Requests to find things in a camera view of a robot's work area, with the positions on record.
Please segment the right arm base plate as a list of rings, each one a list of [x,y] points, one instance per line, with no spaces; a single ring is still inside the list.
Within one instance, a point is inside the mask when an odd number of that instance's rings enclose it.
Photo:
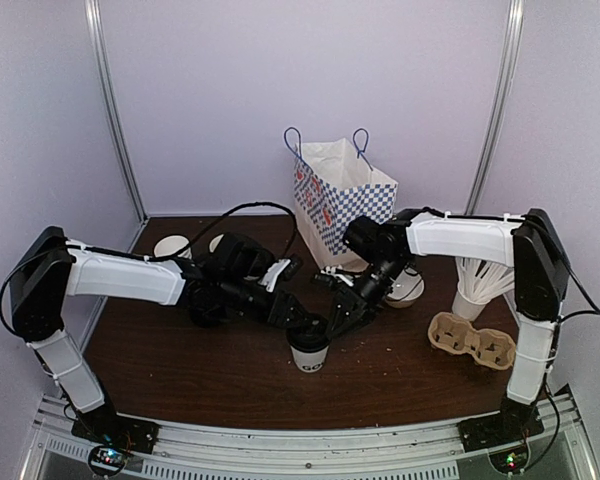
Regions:
[[[506,427],[500,413],[463,420],[457,428],[466,453],[522,442],[526,437],[544,432],[539,418],[529,420],[522,427]]]

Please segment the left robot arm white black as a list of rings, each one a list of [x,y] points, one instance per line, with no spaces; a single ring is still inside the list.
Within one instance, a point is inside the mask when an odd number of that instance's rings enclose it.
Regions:
[[[68,396],[77,418],[103,444],[124,433],[104,386],[61,317],[68,296],[135,299],[186,308],[198,325],[221,322],[227,312],[285,330],[297,361],[322,361],[329,348],[326,322],[279,287],[301,265],[276,258],[253,239],[224,233],[193,258],[186,246],[161,256],[140,256],[89,246],[46,228],[4,280],[0,307],[6,330],[33,349]]]

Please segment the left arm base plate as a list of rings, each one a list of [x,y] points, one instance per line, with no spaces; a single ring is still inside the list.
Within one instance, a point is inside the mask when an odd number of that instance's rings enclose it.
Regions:
[[[116,417],[112,421],[78,419],[71,434],[118,450],[151,454],[159,429],[157,423],[129,417]]]

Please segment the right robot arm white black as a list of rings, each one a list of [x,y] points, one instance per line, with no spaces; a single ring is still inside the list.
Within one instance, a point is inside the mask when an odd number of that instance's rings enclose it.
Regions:
[[[417,256],[493,262],[514,271],[519,334],[513,372],[492,430],[515,440],[531,424],[532,410],[553,360],[568,284],[578,280],[548,216],[472,217],[429,207],[406,209],[379,224],[366,216],[349,223],[344,244],[368,264],[352,285],[338,287],[326,327],[329,338],[370,323],[399,274]]]

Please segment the checkered paper takeout bag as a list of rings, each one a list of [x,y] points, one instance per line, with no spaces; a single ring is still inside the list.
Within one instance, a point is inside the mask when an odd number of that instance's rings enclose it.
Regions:
[[[298,229],[318,267],[363,267],[363,260],[343,243],[350,222],[361,215],[383,223],[393,214],[398,181],[366,159],[354,139],[308,143],[283,133],[294,155],[293,196]]]

